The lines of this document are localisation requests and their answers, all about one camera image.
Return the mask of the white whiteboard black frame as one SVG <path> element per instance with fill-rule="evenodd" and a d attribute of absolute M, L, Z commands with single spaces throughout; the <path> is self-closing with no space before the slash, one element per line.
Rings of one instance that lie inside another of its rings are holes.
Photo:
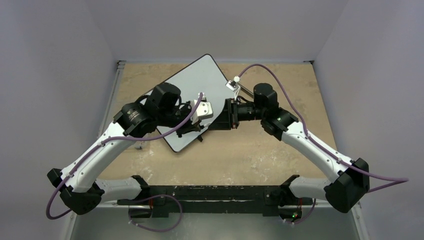
<path fill-rule="evenodd" d="M 178 137 L 174 132 L 164 138 L 170 149 L 179 153 L 196 138 L 205 133 L 208 124 L 211 124 L 222 112 L 225 99 L 233 98 L 234 92 L 230 90 L 224 73 L 210 54 L 204 54 L 194 62 L 179 70 L 177 73 L 163 81 L 180 89 L 180 97 L 183 103 L 197 100 L 202 92 L 206 100 L 211 103 L 213 117 L 200 122 L 204 129 L 200 132 L 194 131 Z"/>

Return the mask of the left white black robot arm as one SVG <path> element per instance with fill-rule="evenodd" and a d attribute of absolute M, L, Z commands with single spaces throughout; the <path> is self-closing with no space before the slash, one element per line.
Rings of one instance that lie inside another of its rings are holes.
<path fill-rule="evenodd" d="M 100 174 L 127 148 L 136 142 L 149 142 L 158 127 L 181 137 L 203 129 L 202 120 L 214 115 L 212 104 L 203 92 L 190 101 L 182 101 L 181 90 L 170 83 L 156 85 L 149 94 L 122 106 L 104 133 L 69 166 L 53 168 L 47 177 L 68 212 L 84 215 L 100 203 L 130 200 L 138 205 L 149 199 L 148 185 L 133 175 L 121 180 L 103 180 Z"/>

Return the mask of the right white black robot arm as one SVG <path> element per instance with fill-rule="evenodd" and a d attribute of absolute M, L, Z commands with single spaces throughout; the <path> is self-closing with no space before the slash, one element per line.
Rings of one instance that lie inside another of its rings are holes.
<path fill-rule="evenodd" d="M 279 106 L 278 94 L 268 83 L 253 89 L 253 101 L 240 103 L 227 98 L 220 115 L 209 125 L 210 131 L 237 129 L 242 121 L 260 121 L 263 130 L 304 155 L 325 178 L 292 175 L 280 187 L 280 206 L 299 202 L 301 198 L 327 201 L 334 209 L 347 213 L 370 190 L 368 163 L 352 160 L 304 129 L 291 112 Z"/>

